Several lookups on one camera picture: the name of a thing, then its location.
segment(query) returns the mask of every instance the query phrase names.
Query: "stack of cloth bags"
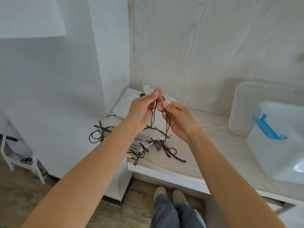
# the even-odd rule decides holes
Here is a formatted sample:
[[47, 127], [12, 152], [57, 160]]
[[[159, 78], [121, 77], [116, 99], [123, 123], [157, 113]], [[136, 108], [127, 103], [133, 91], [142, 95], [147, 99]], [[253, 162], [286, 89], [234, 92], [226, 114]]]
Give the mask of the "stack of cloth bags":
[[[146, 95], [154, 91], [149, 87], [149, 85], [145, 85], [143, 90]], [[113, 129], [115, 129], [115, 127], [127, 117], [131, 102], [134, 99], [139, 98], [141, 94], [143, 94], [143, 92], [128, 88], [114, 107], [113, 112], [104, 120], [99, 121], [99, 125], [95, 125], [98, 130], [90, 134], [89, 141], [92, 142], [91, 138], [93, 138], [96, 141], [92, 143], [96, 143], [98, 141], [102, 142], [104, 138], [107, 137]], [[170, 100], [176, 101], [167, 94], [163, 94], [163, 97], [168, 103], [170, 103]], [[152, 110], [151, 118], [147, 127], [136, 136], [128, 152], [136, 157], [134, 158], [134, 165], [137, 164], [139, 158], [144, 157], [145, 153], [149, 151], [147, 148], [153, 144], [158, 151], [163, 148], [168, 157], [175, 157], [179, 161], [185, 162], [184, 160], [176, 157], [176, 149], [173, 148], [175, 153], [172, 153], [171, 148], [165, 145], [165, 141], [170, 138], [171, 133], [171, 129], [167, 123], [170, 124], [170, 122], [166, 122], [163, 119], [161, 112], [157, 109]], [[95, 135], [97, 132], [100, 135], [98, 138], [96, 138]]]

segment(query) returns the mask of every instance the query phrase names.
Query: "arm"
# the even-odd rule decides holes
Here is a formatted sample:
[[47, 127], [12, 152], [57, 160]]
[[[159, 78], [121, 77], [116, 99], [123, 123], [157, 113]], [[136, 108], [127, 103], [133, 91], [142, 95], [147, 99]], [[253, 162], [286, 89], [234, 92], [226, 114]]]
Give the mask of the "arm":
[[85, 227], [161, 96], [155, 91], [133, 100], [127, 118], [51, 189], [22, 228]]
[[174, 101], [159, 105], [157, 109], [163, 112], [163, 118], [170, 117], [173, 132], [188, 143], [208, 189], [229, 227], [285, 227], [262, 197], [199, 128], [186, 107]]

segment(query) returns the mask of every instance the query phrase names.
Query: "hand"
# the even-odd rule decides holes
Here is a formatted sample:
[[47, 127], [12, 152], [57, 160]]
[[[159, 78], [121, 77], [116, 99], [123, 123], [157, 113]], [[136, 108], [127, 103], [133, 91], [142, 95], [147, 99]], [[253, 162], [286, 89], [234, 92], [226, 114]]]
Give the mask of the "hand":
[[170, 122], [172, 131], [183, 141], [189, 143], [192, 131], [199, 128], [190, 111], [187, 107], [175, 102], [166, 101], [158, 103], [156, 107], [158, 111], [162, 112], [162, 116], [167, 122]]
[[132, 101], [126, 120], [131, 120], [137, 126], [138, 133], [143, 131], [151, 117], [151, 109], [155, 106], [155, 101], [161, 101], [163, 93], [160, 88], [151, 94], [136, 98]]

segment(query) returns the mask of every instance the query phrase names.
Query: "black scissors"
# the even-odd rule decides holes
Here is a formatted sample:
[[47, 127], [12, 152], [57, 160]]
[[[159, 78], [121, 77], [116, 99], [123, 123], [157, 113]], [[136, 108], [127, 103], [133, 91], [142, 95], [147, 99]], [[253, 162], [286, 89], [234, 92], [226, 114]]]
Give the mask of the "black scissors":
[[21, 159], [21, 160], [20, 160], [21, 163], [27, 163], [27, 162], [31, 162], [31, 161], [33, 161], [33, 159], [30, 158], [30, 157], [27, 157], [27, 158], [25, 158], [25, 159]]

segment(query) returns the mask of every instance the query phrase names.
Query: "beige sneaker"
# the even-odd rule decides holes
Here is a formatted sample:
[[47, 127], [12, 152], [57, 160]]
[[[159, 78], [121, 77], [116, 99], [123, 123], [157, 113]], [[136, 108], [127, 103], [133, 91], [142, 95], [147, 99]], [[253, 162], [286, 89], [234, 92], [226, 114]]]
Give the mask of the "beige sneaker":
[[163, 194], [163, 195], [165, 195], [166, 197], [168, 197], [168, 196], [167, 196], [167, 191], [166, 191], [166, 189], [165, 189], [163, 186], [160, 186], [160, 187], [158, 187], [158, 188], [156, 189], [156, 191], [155, 191], [155, 194], [154, 194], [154, 203], [155, 203], [155, 198], [156, 198], [156, 196], [159, 195], [159, 194]]
[[186, 196], [184, 195], [184, 193], [181, 190], [174, 190], [173, 194], [172, 194], [172, 200], [173, 200], [173, 204], [175, 205], [176, 203], [184, 203], [186, 204], [188, 207], [189, 206], [189, 202], [186, 199]]

